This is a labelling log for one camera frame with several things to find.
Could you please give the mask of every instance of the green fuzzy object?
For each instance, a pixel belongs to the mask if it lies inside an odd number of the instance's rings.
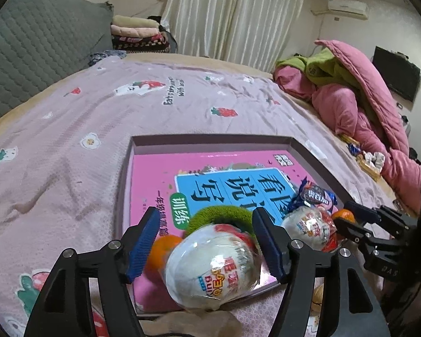
[[[185,233],[188,236],[207,224],[231,224],[254,236],[251,211],[235,205],[215,205],[201,209],[190,219]]]

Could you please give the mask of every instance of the pink book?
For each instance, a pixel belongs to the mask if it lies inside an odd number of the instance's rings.
[[[284,150],[217,153],[133,154],[129,219],[124,229],[138,224],[145,210],[161,213],[158,237],[183,236],[190,218],[212,205],[236,205],[250,211],[265,207],[280,225],[293,198],[293,184],[307,176],[303,167]],[[278,285],[262,264],[260,283],[244,297]],[[145,270],[133,282],[138,314],[180,310],[170,298],[160,276]]]

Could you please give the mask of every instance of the gray quilted headboard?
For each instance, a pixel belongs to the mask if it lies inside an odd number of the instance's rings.
[[[112,49],[112,6],[8,0],[0,10],[0,117]]]

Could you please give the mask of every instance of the orange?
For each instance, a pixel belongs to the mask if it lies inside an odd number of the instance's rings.
[[[337,218],[346,219],[351,223],[356,222],[353,212],[347,209],[340,209],[336,211],[334,214],[332,214],[332,219],[337,219]]]
[[[160,270],[165,263],[171,251],[182,242],[182,238],[177,235],[164,235],[154,241],[148,255],[146,266],[152,270]]]

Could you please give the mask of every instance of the green blanket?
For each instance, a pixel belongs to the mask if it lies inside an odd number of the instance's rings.
[[[328,48],[324,48],[309,58],[295,56],[286,60],[278,60],[276,68],[291,66],[299,69],[317,86],[338,83],[349,87],[356,94],[357,105],[363,108],[368,119],[380,126],[379,119],[368,101],[357,79],[341,64]]]

